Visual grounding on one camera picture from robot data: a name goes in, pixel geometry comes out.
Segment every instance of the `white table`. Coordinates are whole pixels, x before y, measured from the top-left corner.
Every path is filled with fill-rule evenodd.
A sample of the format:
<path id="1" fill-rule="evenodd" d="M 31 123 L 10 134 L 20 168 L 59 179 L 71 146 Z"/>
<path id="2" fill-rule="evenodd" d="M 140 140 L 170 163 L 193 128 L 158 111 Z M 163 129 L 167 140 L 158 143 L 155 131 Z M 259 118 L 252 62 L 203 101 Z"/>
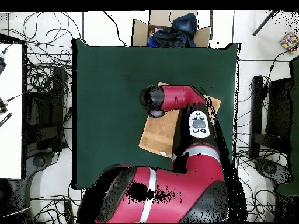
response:
<path id="1" fill-rule="evenodd" d="M 0 53 L 7 47 L 0 43 Z M 8 100 L 22 93 L 22 45 L 11 45 L 4 55 L 6 68 L 0 74 L 0 98 Z M 7 105 L 12 117 L 0 127 L 0 179 L 21 179 L 22 158 L 22 97 Z"/>

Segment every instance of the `dark green table surface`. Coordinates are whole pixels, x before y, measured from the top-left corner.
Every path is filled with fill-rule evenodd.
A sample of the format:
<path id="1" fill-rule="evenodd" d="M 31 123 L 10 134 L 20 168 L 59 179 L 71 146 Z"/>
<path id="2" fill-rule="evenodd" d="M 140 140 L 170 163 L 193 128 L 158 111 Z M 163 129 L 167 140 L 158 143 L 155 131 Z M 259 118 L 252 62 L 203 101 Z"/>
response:
<path id="1" fill-rule="evenodd" d="M 299 56 L 290 61 L 290 72 L 294 80 L 294 85 L 290 92 L 292 120 L 290 133 L 291 153 L 289 157 L 289 168 L 293 178 L 290 183 L 279 185 L 277 192 L 285 196 L 296 196 L 299 195 Z"/>
<path id="2" fill-rule="evenodd" d="M 75 43 L 77 189 L 92 186 L 115 164 L 170 169 L 170 159 L 138 147 L 147 119 L 138 96 L 142 88 L 158 82 L 201 86 L 221 100 L 217 115 L 232 158 L 237 44 L 222 50 Z"/>

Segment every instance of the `tiled floor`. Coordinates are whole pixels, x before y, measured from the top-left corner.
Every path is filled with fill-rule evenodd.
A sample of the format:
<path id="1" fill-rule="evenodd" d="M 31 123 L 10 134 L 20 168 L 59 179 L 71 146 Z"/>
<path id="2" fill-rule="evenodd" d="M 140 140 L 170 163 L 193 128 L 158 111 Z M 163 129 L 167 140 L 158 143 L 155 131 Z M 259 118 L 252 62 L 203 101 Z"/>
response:
<path id="1" fill-rule="evenodd" d="M 263 22 L 269 14 L 269 10 L 214 10 L 213 12 L 213 39 L 210 41 L 212 48 L 224 48 L 227 44 L 242 43 L 241 46 L 241 62 L 239 66 L 239 100 L 245 100 L 250 96 L 249 84 L 254 76 L 268 76 L 272 61 L 279 53 L 284 51 L 279 41 L 290 31 L 299 32 L 299 18 L 293 13 L 278 13 L 268 24 L 258 33 L 253 36 L 252 33 Z M 127 11 L 127 12 L 107 12 L 117 23 L 119 27 L 119 36 L 127 44 L 131 44 L 132 22 L 133 18 L 142 20 L 148 23 L 149 11 Z M 52 29 L 69 29 L 61 31 L 60 34 L 66 33 L 58 38 L 48 47 L 48 53 L 59 54 L 61 50 L 66 53 L 71 53 L 71 37 L 82 38 L 89 45 L 93 46 L 115 46 L 122 45 L 117 38 L 116 27 L 111 20 L 103 12 L 45 12 L 42 13 L 37 22 L 38 13 L 33 15 L 29 20 L 27 17 L 33 13 L 10 13 L 9 15 L 0 13 L 0 33 L 9 34 L 14 37 L 20 37 L 15 31 L 7 31 L 8 27 L 20 33 L 27 33 L 30 41 L 45 42 L 57 38 L 57 30 Z M 67 15 L 72 18 L 68 23 Z M 207 27 L 210 25 L 210 11 L 199 11 L 198 14 L 199 27 Z M 36 46 L 29 43 L 29 53 L 45 53 L 46 46 Z M 271 80 L 285 78 L 290 76 L 288 62 L 298 54 L 291 55 L 285 53 L 279 57 L 275 63 L 274 70 L 271 74 Z M 31 55 L 32 62 L 38 62 L 35 55 Z M 68 100 L 68 106 L 71 106 L 71 99 Z M 250 111 L 250 100 L 238 104 L 238 116 Z M 263 115 L 263 122 L 266 121 L 266 113 Z M 249 122 L 250 114 L 247 114 L 238 119 L 238 125 L 246 125 Z M 66 128 L 72 128 L 70 120 Z M 238 133 L 249 133 L 250 125 L 238 127 Z M 71 130 L 65 131 L 65 137 L 71 147 L 72 136 Z M 239 150 L 244 150 L 243 143 L 248 143 L 249 135 L 238 134 L 237 147 Z M 58 162 L 47 168 L 45 171 L 37 174 L 32 183 L 31 197 L 49 197 L 53 195 L 68 195 L 68 187 L 71 181 L 72 155 L 69 149 L 64 149 Z M 258 175 L 253 168 L 248 166 L 246 169 L 239 169 L 239 176 L 244 182 L 247 182 L 253 193 L 260 189 L 272 190 L 273 187 L 269 180 Z M 244 184 L 244 191 L 247 197 L 251 197 L 250 189 Z M 73 200 L 79 201 L 81 198 L 80 191 L 70 189 L 70 196 Z M 274 198 L 269 193 L 259 194 L 258 199 L 261 204 L 267 202 L 274 204 Z M 44 207 L 47 201 L 34 200 L 32 201 L 32 212 L 37 214 Z M 248 209 L 251 209 L 252 200 L 248 200 Z M 47 215 L 42 215 L 41 219 L 48 220 Z M 255 215 L 249 215 L 248 220 L 255 219 Z M 267 215 L 267 221 L 271 221 L 273 217 Z"/>

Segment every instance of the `open cardboard box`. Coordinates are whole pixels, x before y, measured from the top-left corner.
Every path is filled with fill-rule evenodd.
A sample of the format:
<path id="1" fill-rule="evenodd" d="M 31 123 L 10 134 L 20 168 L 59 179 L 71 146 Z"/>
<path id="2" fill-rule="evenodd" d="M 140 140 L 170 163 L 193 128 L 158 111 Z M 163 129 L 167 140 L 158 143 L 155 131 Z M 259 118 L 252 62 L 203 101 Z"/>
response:
<path id="1" fill-rule="evenodd" d="M 197 17 L 197 10 L 151 10 L 149 12 L 149 24 L 145 24 L 137 19 L 133 21 L 133 35 L 132 46 L 148 46 L 148 36 L 151 29 L 155 28 L 168 28 L 171 27 L 171 23 L 174 19 L 187 15 L 188 13 L 194 13 Z M 210 31 L 211 27 L 205 27 L 198 29 L 194 35 L 194 42 L 196 47 L 208 47 L 210 43 Z"/>

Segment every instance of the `red robot arm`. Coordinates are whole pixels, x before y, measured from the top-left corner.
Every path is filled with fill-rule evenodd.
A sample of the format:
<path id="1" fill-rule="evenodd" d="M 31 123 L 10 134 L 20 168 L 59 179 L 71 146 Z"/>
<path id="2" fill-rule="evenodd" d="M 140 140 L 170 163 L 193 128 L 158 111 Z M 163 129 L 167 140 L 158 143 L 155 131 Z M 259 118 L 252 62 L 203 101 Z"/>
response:
<path id="1" fill-rule="evenodd" d="M 227 191 L 206 100 L 191 86 L 150 86 L 140 102 L 151 117 L 181 109 L 172 170 L 118 166 L 81 204 L 78 222 L 224 222 Z"/>

